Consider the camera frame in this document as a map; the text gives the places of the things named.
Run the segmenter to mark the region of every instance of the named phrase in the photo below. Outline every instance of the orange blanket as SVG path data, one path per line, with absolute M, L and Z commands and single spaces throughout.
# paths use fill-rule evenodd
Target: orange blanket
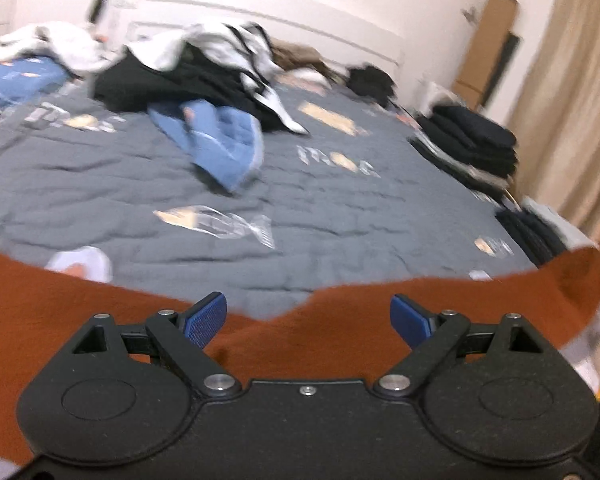
M 209 290 L 201 290 L 200 298 Z M 565 253 L 542 269 L 492 282 L 421 278 L 316 292 L 269 322 L 230 315 L 208 353 L 243 383 L 249 378 L 375 379 L 408 353 L 389 322 L 401 292 L 429 310 L 452 308 L 480 322 L 526 316 L 560 347 L 587 325 L 600 302 L 600 251 Z M 14 416 L 21 390 L 89 316 L 141 322 L 187 303 L 26 266 L 0 255 L 0 456 L 30 459 Z

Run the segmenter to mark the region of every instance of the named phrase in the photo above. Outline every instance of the blue cloth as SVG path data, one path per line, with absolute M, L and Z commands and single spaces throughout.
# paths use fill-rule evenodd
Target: blue cloth
M 151 104 L 148 112 L 195 165 L 228 191 L 240 187 L 262 165 L 260 123 L 247 112 L 202 99 Z
M 29 101 L 40 93 L 52 92 L 68 79 L 66 70 L 49 57 L 0 63 L 0 111 Z

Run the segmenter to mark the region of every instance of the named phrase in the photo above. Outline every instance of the gray duvet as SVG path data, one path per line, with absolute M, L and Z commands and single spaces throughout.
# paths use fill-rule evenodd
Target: gray duvet
M 265 134 L 262 171 L 235 196 L 146 114 L 116 116 L 84 87 L 16 108 L 0 124 L 0 251 L 44 266 L 96 246 L 115 285 L 191 302 L 220 290 L 259 319 L 341 283 L 533 268 L 491 203 L 409 145 L 410 127 L 339 92 L 279 90 L 312 136 Z M 34 130 L 24 119 L 41 102 L 100 123 Z M 342 118 L 328 116 L 333 127 L 300 111 L 306 103 L 345 116 L 356 135 L 338 129 L 352 125 Z

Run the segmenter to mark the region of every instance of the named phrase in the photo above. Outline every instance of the screw head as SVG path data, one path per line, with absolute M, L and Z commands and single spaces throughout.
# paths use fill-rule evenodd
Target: screw head
M 224 392 L 235 384 L 235 379 L 228 374 L 213 374 L 206 377 L 204 385 L 215 392 Z
M 307 397 L 311 397 L 312 395 L 315 395 L 315 393 L 318 391 L 318 388 L 316 388 L 315 386 L 300 386 L 300 393 L 304 396 Z
M 401 392 L 410 386 L 411 381 L 404 375 L 390 374 L 380 378 L 378 384 L 380 384 L 380 387 L 383 390 L 389 390 L 390 392 Z

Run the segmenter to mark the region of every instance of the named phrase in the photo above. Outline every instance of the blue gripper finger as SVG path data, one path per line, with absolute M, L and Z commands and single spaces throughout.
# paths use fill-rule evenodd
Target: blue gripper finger
M 391 326 L 413 350 L 430 338 L 438 328 L 438 316 L 402 294 L 391 299 Z
M 226 298 L 220 292 L 212 292 L 178 316 L 178 327 L 194 345 L 204 348 L 225 320 Z

